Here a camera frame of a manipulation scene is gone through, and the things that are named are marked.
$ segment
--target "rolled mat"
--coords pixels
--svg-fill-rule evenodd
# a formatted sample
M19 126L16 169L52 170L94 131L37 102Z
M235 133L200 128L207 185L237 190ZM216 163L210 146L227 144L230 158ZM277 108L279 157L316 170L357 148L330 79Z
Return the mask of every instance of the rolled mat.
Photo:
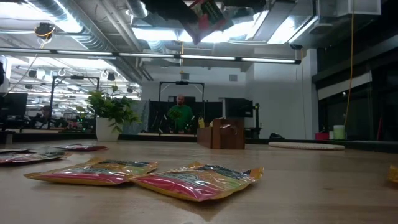
M299 142L270 142L268 144L272 147L283 147L288 149L314 149L314 150L344 150L344 146L332 144L317 144L317 143L299 143Z

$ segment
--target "table surface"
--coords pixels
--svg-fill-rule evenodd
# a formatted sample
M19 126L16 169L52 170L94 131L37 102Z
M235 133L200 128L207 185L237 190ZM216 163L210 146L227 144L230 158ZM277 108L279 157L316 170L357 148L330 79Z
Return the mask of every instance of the table surface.
M14 144L46 147L76 141ZM110 149L68 159L0 167L1 223L397 223L398 186L386 182L398 154L305 151L247 145L246 150L207 149L195 143L119 141ZM158 161L158 171L198 160L234 170L264 166L258 183L232 196L187 202L136 185L95 187L51 184L23 174L43 172L99 156Z

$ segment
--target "potted plant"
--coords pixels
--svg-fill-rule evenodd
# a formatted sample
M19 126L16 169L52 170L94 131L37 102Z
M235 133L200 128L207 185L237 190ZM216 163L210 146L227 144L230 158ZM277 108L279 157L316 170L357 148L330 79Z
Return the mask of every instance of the potted plant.
M174 122L174 133L178 133L178 131L177 131L177 120L182 117L181 111L172 109L172 110L169 111L168 116Z
M125 96L115 98L118 87L113 86L112 90L112 94L99 90L91 91L86 100L89 103L87 110L98 116L96 118L98 141L117 141L124 124L139 122L137 114L131 109L133 100ZM83 112L83 115L88 113L81 106L77 106L76 109Z

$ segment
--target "white planter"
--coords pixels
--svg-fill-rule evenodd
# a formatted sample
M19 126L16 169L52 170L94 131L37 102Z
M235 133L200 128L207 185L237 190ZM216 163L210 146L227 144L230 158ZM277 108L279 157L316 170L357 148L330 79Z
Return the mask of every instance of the white planter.
M119 132L113 131L114 126L109 127L113 124L114 120L109 121L108 118L97 118L96 119L96 134L98 141L117 141Z

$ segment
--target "green shirt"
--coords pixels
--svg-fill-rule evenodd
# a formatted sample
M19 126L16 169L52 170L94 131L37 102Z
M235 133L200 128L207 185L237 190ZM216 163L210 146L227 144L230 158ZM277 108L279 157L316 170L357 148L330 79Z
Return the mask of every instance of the green shirt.
M189 124L189 122L191 121L192 116L193 116L191 107L189 107L189 106L187 106L187 105L181 105L181 106L179 106L179 105L174 105L174 106L172 106L172 107L169 109L169 112L170 112L171 110L178 110L178 111L181 112L181 114L182 114L181 118L179 118L179 119L177 119L177 120L175 121L175 125L176 125L175 128L177 129L176 131L184 131L184 127L185 127L187 124Z

